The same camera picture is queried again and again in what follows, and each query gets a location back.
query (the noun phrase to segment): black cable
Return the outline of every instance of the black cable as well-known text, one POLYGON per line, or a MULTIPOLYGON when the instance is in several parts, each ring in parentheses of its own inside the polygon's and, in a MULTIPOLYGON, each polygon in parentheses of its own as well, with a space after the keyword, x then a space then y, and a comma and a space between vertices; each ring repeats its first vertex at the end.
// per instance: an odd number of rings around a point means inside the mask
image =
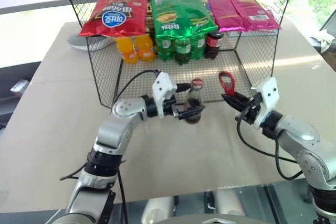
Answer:
POLYGON ((129 80, 126 85, 122 88, 122 90, 119 92, 119 94, 117 94, 117 96, 115 97, 112 106, 114 105, 114 103, 119 99, 119 97, 121 96, 122 92, 125 91, 125 89, 128 87, 129 84, 131 84, 132 81, 134 81, 137 77, 139 77, 140 75, 142 75, 143 73, 154 73, 154 74, 158 74, 159 71, 158 70, 153 70, 153 69, 148 69, 148 70, 143 70, 139 73, 137 73, 135 76, 133 76, 131 78, 131 80, 129 80))
MULTIPOLYGON (((247 147, 251 148, 252 150, 254 150, 254 151, 256 151, 256 152, 259 152, 259 153, 261 153, 261 154, 264 154, 264 155, 266 155, 266 156, 274 157, 274 158, 275 158, 276 156, 275 156, 274 154, 264 152, 264 151, 262 151, 262 150, 260 150, 260 149, 258 149, 258 148, 256 148, 256 147, 250 145, 250 144, 247 143, 247 142, 245 141, 245 139, 243 138, 242 133, 240 132, 240 125, 241 125, 241 122, 242 122, 244 116, 248 113, 248 111, 249 111, 250 109, 251 109, 251 107, 250 107, 250 106, 247 106, 247 107, 242 111, 242 113, 240 114, 240 116, 239 116, 239 118, 238 118, 238 120, 237 120, 237 133, 238 133, 238 136, 239 136, 240 140, 241 140, 247 147)), ((278 158, 281 159, 281 160, 284 160, 284 161, 288 161, 288 162, 296 163, 296 164, 297 164, 297 162, 296 162, 295 160, 291 160, 291 159, 288 159, 288 158, 285 158, 285 157, 278 157, 278 158)))
POLYGON ((125 220, 125 224, 128 224, 128 214, 127 214, 127 208, 126 208, 125 192, 124 192, 124 186, 122 184, 119 168, 118 168, 118 181, 119 181, 120 193, 121 193, 121 199, 122 199, 122 208, 124 212, 124 220, 125 220))
POLYGON ((78 179, 78 177, 74 177, 74 175, 75 175, 76 173, 79 173, 85 166, 86 166, 86 163, 83 164, 80 168, 78 168, 78 169, 75 170, 74 172, 70 173, 70 174, 67 175, 67 176, 64 176, 64 177, 60 178, 59 180, 62 181, 62 180, 65 180, 65 179, 67 179, 67 178, 78 179))
POLYGON ((279 141, 277 139, 275 139, 275 164, 277 166, 277 171, 280 174, 280 176, 286 180, 294 180, 303 173, 302 171, 300 171, 291 177, 287 177, 286 175, 282 173, 280 164, 279 164, 279 141))

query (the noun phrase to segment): beige table surface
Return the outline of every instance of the beige table surface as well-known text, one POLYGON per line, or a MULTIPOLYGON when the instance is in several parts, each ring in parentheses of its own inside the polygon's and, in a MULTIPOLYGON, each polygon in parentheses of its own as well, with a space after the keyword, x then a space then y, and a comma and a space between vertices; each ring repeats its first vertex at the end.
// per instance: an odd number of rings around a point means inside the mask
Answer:
MULTIPOLYGON (((336 74, 293 24, 284 20, 282 27, 274 72, 277 109, 336 142, 336 74)), ((58 178, 85 161, 109 114, 99 104, 87 54, 66 43, 76 29, 64 25, 0 140, 0 212, 65 208, 75 181, 58 178)), ((121 166, 127 200, 280 181, 272 158, 240 142, 235 115, 217 102, 207 104, 197 127, 172 117, 139 125, 121 166)), ((249 125, 242 125, 242 133, 274 152, 273 141, 249 125)), ((295 164, 281 166, 288 175, 298 171, 295 164)))

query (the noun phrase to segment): metal wire rack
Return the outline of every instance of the metal wire rack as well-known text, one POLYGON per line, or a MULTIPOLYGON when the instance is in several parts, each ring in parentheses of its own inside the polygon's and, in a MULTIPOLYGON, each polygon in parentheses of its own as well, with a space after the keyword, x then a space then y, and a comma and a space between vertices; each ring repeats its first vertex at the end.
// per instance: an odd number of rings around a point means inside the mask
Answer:
MULTIPOLYGON (((81 26, 89 19, 96 1, 70 0, 81 26)), ((257 1, 281 24, 289 0, 257 1)), ((153 26, 150 7, 146 25, 148 29, 153 26)), ((99 37, 87 38, 88 45, 95 44, 89 48, 89 58, 100 103, 110 108, 118 91, 132 76, 144 69, 160 69, 169 72, 176 82, 189 82, 195 77, 203 78, 205 83, 203 94, 206 102, 221 100, 220 94, 223 91, 218 82, 218 73, 227 70, 236 78, 237 91, 250 95, 252 84, 273 73, 278 33, 279 30, 226 33, 221 52, 215 60, 191 60, 184 66, 179 66, 174 61, 163 62, 160 59, 151 63, 123 64, 115 44, 102 50, 95 50, 95 46, 100 47, 100 43, 104 42, 99 37)), ((143 76, 135 80, 123 96, 136 97, 150 94, 152 78, 152 76, 143 76)), ((177 99, 183 101, 183 96, 179 94, 177 99)))

